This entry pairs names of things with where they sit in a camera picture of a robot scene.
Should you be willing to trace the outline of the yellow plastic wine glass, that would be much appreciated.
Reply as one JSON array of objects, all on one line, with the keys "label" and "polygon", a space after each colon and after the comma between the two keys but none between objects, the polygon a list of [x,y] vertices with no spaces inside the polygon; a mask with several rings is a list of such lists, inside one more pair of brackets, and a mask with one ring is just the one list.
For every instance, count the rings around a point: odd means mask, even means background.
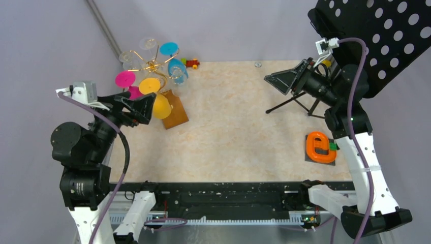
[{"label": "yellow plastic wine glass", "polygon": [[158,119],[165,119],[171,114],[172,108],[168,99],[164,95],[159,93],[159,90],[161,88],[159,79],[157,78],[143,79],[139,84],[138,88],[139,88],[139,91],[144,95],[148,95],[151,93],[156,94],[156,98],[152,109],[152,113],[154,117]]}]

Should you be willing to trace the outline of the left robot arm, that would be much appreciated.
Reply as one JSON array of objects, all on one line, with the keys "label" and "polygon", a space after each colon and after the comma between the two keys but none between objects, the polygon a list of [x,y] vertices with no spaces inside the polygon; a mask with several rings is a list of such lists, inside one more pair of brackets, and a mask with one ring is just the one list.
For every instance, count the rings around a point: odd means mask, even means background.
[{"label": "left robot arm", "polygon": [[148,124],[152,117],[154,93],[131,98],[126,91],[120,94],[97,97],[102,108],[93,109],[72,97],[59,92],[58,96],[94,115],[88,129],[75,122],[66,122],[51,134],[52,158],[63,166],[59,188],[64,204],[74,219],[82,243],[137,243],[145,218],[150,210],[163,204],[163,196],[156,191],[142,191],[133,200],[124,221],[117,229],[111,227],[108,210],[122,184],[119,180],[110,189],[111,169],[104,165],[107,152],[116,137],[124,150],[122,170],[126,174],[131,152],[121,132],[122,126],[135,127]]}]

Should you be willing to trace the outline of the blue plastic wine glass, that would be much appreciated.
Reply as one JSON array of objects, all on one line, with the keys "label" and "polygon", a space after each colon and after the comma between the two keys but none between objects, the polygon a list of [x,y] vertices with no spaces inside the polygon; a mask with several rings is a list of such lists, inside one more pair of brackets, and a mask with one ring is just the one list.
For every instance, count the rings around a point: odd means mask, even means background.
[{"label": "blue plastic wine glass", "polygon": [[182,61],[176,58],[179,54],[179,47],[174,42],[167,42],[161,45],[160,54],[169,56],[165,63],[168,64],[168,75],[175,85],[182,85],[188,79],[186,66]]}]

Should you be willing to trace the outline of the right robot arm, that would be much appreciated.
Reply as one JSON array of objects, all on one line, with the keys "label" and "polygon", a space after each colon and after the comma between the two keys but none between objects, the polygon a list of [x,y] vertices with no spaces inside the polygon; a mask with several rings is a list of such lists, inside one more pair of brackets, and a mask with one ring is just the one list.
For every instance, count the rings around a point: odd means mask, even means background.
[{"label": "right robot arm", "polygon": [[352,200],[320,181],[302,184],[298,203],[304,209],[315,205],[340,220],[351,238],[393,230],[413,219],[393,197],[374,150],[371,122],[360,105],[368,91],[368,76],[360,66],[348,64],[332,79],[318,73],[312,60],[295,68],[275,72],[264,80],[283,94],[306,93],[328,105],[325,123],[344,154],[357,199]]}]

